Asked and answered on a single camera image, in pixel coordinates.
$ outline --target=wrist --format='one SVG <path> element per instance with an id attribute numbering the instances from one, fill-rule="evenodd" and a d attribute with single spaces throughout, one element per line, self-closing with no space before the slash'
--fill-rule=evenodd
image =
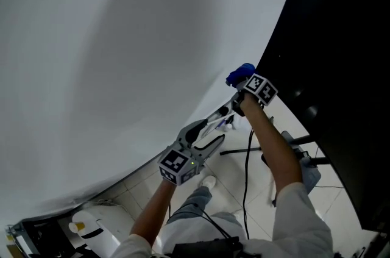
<path id="1" fill-rule="evenodd" d="M 165 189 L 176 189 L 176 185 L 173 184 L 171 181 L 168 181 L 167 179 L 162 180 L 161 186 L 164 187 Z"/>
<path id="2" fill-rule="evenodd" d="M 243 112 L 250 109 L 253 106 L 258 106 L 256 97 L 251 93 L 244 93 L 244 100 L 240 104 L 240 108 Z"/>

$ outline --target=person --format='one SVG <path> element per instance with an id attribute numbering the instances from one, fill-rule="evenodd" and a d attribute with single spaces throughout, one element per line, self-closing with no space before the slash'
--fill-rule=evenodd
<path id="1" fill-rule="evenodd" d="M 230 73 L 228 82 L 234 87 L 255 72 L 251 64 L 244 64 Z M 302 183 L 299 162 L 276 128 L 250 93 L 244 93 L 240 108 L 260 142 L 271 169 L 277 191 L 272 241 L 246 240 L 243 227 L 230 213 L 216 213 L 212 217 L 230 236 L 238 236 L 246 254 L 272 257 L 333 257 L 329 227 L 316 215 Z M 163 254 L 171 254 L 176 244 L 212 241 L 223 238 L 221 232 L 204 218 L 202 210 L 211 199 L 214 177 L 204 179 L 183 206 L 172 215 L 162 229 L 159 241 Z M 112 258 L 146 258 L 152 255 L 154 244 L 176 186 L 162 180 L 159 188 L 137 218 L 129 238 L 122 242 Z"/>

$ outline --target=white tile floor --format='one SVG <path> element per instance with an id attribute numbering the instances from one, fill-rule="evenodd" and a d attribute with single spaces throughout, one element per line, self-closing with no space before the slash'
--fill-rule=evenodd
<path id="1" fill-rule="evenodd" d="M 306 135 L 305 129 L 300 125 L 295 117 L 288 114 L 283 109 L 276 112 L 283 106 L 274 103 L 272 109 L 267 109 L 267 113 L 275 116 L 280 113 L 287 117 L 282 120 L 275 116 L 274 124 L 280 131 L 281 127 L 287 129 L 293 137 Z M 206 144 L 209 140 L 220 134 L 214 131 L 203 139 L 197 146 Z M 224 149 L 246 148 L 249 132 L 240 129 L 227 133 Z M 257 146 L 257 140 L 253 138 L 252 146 Z M 314 156 L 317 150 L 315 143 L 302 146 Z M 218 211 L 233 212 L 242 208 L 244 194 L 244 162 L 245 153 L 230 154 L 220 156 L 214 154 L 207 160 L 206 169 L 201 175 L 192 178 L 187 183 L 179 186 L 172 199 L 172 212 L 178 209 L 186 197 L 198 186 L 202 178 L 208 174 L 213 174 L 217 178 L 217 184 L 212 190 L 213 198 L 206 207 L 206 212 L 213 214 Z M 321 180 L 318 185 L 340 186 L 336 173 L 330 165 L 319 166 Z M 99 198 L 111 198 L 115 203 L 127 208 L 131 216 L 136 218 L 153 195 L 161 182 L 158 172 L 157 160 L 152 161 L 135 174 L 128 177 L 123 182 L 104 193 Z M 271 205 L 274 198 L 275 188 L 271 172 L 261 160 L 259 152 L 253 152 L 249 162 L 249 181 L 246 199 L 248 212 L 247 222 L 251 238 L 270 240 L 274 224 L 275 209 Z M 359 251 L 363 246 L 367 246 L 375 233 L 362 231 L 356 213 L 342 188 L 314 188 L 309 197 L 316 209 L 317 214 L 329 225 L 333 236 L 333 249 L 339 251 L 345 258 L 351 257 L 353 253 Z"/>

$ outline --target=blue object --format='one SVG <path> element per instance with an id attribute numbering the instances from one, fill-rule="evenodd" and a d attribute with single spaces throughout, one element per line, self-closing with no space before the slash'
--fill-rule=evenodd
<path id="1" fill-rule="evenodd" d="M 226 84 L 236 87 L 243 81 L 248 80 L 254 73 L 256 73 L 256 68 L 252 64 L 242 64 L 239 68 L 229 74 L 226 78 Z"/>

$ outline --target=white stick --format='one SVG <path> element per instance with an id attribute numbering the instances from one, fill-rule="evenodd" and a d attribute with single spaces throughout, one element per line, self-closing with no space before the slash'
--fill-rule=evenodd
<path id="1" fill-rule="evenodd" d="M 213 120 L 213 121 L 209 121 L 207 124 L 209 125 L 209 124 L 217 123 L 218 121 L 221 121 L 221 120 L 224 120 L 224 119 L 226 119 L 226 118 L 228 118 L 228 117 L 230 117 L 230 116 L 233 116 L 234 113 L 235 113 L 235 112 L 232 111 L 230 114 L 227 114 L 226 116 L 220 117 L 220 118 L 215 119 L 215 120 Z"/>

